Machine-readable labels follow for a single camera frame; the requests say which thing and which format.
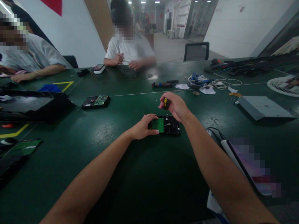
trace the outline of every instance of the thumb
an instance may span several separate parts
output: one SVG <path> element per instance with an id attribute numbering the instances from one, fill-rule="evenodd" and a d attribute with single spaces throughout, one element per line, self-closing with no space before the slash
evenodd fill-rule
<path id="1" fill-rule="evenodd" d="M 159 134 L 159 130 L 148 130 L 148 135 L 157 135 Z"/>

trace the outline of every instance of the gray metal box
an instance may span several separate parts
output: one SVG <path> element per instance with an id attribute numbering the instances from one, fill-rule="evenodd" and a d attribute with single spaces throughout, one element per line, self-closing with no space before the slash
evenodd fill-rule
<path id="1" fill-rule="evenodd" d="M 255 120 L 262 118 L 297 119 L 266 96 L 242 96 L 238 102 Z"/>

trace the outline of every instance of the person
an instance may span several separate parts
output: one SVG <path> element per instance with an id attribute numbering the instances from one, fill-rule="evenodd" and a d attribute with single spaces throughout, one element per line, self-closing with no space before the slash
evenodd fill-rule
<path id="1" fill-rule="evenodd" d="M 137 71 L 155 64 L 156 57 L 149 42 L 142 34 L 135 32 L 128 2 L 112 0 L 111 15 L 116 35 L 109 41 L 104 65 L 129 65 Z"/>
<path id="2" fill-rule="evenodd" d="M 136 33 L 143 32 L 143 29 L 140 26 L 141 26 L 140 15 L 136 15 L 136 25 L 135 25 L 135 32 Z"/>
<path id="3" fill-rule="evenodd" d="M 0 18 L 0 42 L 5 43 L 5 46 L 1 46 L 0 70 L 13 75 L 13 81 L 20 83 L 72 68 L 43 38 L 29 33 L 26 42 L 26 35 L 21 34 L 20 30 L 7 20 Z"/>
<path id="4" fill-rule="evenodd" d="M 52 42 L 48 39 L 48 37 L 24 9 L 16 5 L 13 0 L 3 0 L 3 2 L 10 6 L 13 14 L 16 14 L 16 17 L 19 18 L 21 22 L 26 23 L 26 26 L 30 33 L 38 35 L 54 47 Z"/>
<path id="5" fill-rule="evenodd" d="M 160 109 L 163 108 L 165 98 L 171 101 L 169 111 L 185 127 L 199 169 L 230 223 L 279 223 L 182 98 L 167 92 L 160 98 Z M 157 130 L 148 129 L 153 119 L 158 117 L 155 114 L 144 115 L 141 121 L 91 161 L 62 193 L 40 224 L 83 223 L 107 187 L 129 144 L 148 135 L 159 134 Z"/>

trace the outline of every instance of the black tray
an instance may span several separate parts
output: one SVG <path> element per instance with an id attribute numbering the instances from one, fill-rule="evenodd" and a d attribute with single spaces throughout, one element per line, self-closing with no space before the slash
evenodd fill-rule
<path id="1" fill-rule="evenodd" d="M 12 100 L 0 101 L 0 121 L 53 122 L 74 104 L 65 93 L 0 89 L 0 96 Z"/>

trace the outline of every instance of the blue cloth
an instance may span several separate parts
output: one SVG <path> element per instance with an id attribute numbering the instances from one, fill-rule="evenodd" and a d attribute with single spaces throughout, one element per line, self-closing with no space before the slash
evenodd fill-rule
<path id="1" fill-rule="evenodd" d="M 40 92 L 61 92 L 56 84 L 44 85 L 40 90 Z"/>

